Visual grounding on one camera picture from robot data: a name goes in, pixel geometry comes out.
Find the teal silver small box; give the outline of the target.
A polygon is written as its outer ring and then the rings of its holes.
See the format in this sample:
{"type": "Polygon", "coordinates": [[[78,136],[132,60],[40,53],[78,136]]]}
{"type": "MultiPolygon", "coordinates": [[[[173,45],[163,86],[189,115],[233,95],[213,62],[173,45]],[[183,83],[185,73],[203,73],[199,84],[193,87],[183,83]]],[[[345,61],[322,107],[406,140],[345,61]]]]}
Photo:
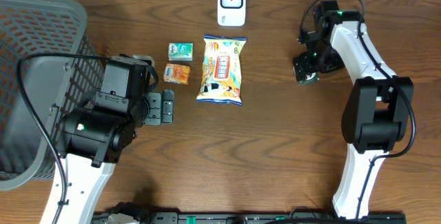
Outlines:
{"type": "Polygon", "coordinates": [[[170,61],[191,61],[194,45],[192,43],[170,43],[168,58],[170,61]]]}

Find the green Zam-Buk tin box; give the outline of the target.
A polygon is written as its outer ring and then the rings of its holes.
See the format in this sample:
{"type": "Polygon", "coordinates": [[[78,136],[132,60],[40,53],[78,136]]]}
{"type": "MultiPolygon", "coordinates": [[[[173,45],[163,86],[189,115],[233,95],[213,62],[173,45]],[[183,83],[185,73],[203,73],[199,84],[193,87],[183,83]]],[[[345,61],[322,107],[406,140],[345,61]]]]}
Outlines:
{"type": "Polygon", "coordinates": [[[311,83],[315,83],[320,80],[319,75],[314,72],[311,74],[302,74],[296,77],[298,85],[307,85],[311,83]]]}

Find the orange small box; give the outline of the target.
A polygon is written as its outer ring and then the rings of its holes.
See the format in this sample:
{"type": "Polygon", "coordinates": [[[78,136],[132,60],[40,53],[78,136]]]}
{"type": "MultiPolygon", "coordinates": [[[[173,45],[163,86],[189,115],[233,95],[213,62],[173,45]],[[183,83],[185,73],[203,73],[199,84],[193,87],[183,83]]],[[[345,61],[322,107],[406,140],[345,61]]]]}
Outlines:
{"type": "Polygon", "coordinates": [[[189,81],[189,74],[189,66],[167,63],[163,73],[163,79],[168,83],[187,85],[189,81]]]}

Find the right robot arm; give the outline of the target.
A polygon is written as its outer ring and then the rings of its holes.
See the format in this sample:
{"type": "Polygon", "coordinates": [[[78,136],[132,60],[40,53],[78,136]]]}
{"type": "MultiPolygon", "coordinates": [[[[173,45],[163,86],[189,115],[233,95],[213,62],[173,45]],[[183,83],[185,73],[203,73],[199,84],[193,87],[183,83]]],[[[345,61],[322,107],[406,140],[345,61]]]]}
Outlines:
{"type": "Polygon", "coordinates": [[[367,32],[363,13],[341,10],[337,1],[314,1],[315,29],[302,29],[299,42],[307,48],[293,60],[298,84],[319,74],[345,69],[353,87],[341,120],[347,156],[340,185],[332,198],[338,218],[369,217],[369,198],[381,165],[392,149],[415,128],[411,108],[413,82],[399,77],[382,59],[367,32]]]}

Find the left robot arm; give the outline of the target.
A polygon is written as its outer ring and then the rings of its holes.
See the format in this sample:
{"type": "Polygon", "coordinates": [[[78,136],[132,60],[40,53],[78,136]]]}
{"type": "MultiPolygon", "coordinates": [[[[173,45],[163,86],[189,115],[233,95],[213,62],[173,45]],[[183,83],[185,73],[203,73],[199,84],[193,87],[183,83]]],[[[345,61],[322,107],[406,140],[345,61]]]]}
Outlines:
{"type": "Polygon", "coordinates": [[[119,55],[106,67],[101,87],[61,119],[57,150],[64,173],[55,173],[42,223],[90,223],[122,150],[144,125],[170,124],[174,93],[156,92],[150,56],[119,55]]]}

